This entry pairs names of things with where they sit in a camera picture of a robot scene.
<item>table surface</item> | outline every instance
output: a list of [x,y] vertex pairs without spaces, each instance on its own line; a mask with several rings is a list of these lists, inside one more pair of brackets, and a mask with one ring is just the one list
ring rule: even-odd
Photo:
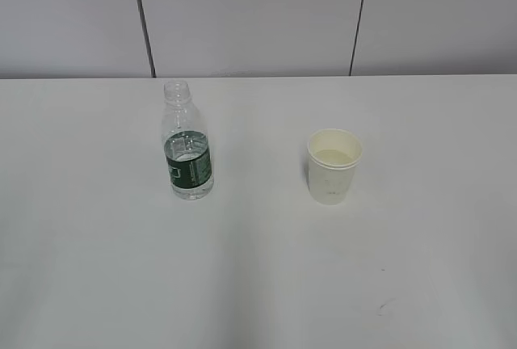
[[[517,76],[193,78],[194,202],[164,82],[0,81],[2,349],[517,347]],[[319,128],[364,144],[334,207]]]

